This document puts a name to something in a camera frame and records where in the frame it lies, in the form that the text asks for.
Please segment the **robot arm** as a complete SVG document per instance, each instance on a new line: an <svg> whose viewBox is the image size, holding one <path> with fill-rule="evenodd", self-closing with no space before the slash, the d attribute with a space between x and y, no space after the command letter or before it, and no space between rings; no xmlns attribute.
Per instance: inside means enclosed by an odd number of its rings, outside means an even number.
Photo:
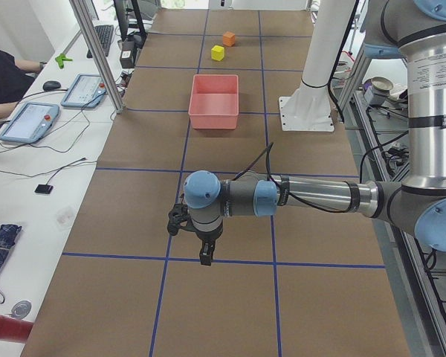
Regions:
<svg viewBox="0 0 446 357"><path fill-rule="evenodd" d="M365 52L408 62L408 177L353 183L249 172L219 180L196 171L184 182L184 202L169 214L167 229L196 234L203 265L213 261L225 217L271 216L284 205L358 212L446 252L446 1L371 1Z"/></svg>

